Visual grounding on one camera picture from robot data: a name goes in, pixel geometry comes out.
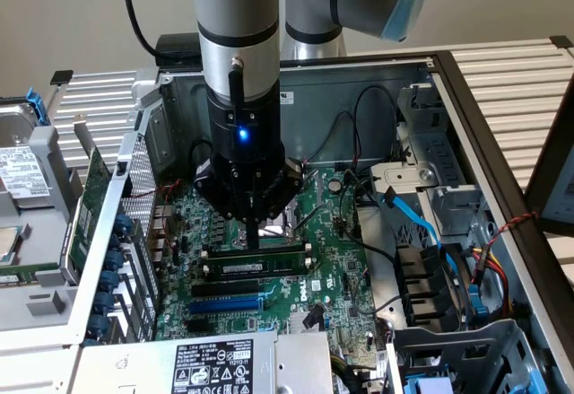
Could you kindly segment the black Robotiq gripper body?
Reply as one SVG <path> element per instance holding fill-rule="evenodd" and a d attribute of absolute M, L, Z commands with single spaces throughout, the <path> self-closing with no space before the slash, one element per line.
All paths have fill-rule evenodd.
<path fill-rule="evenodd" d="M 210 162 L 237 164 L 245 174 L 253 210 L 254 173 L 267 160 L 285 157 L 281 142 L 280 95 L 270 91 L 239 109 L 207 93 L 213 154 Z"/>

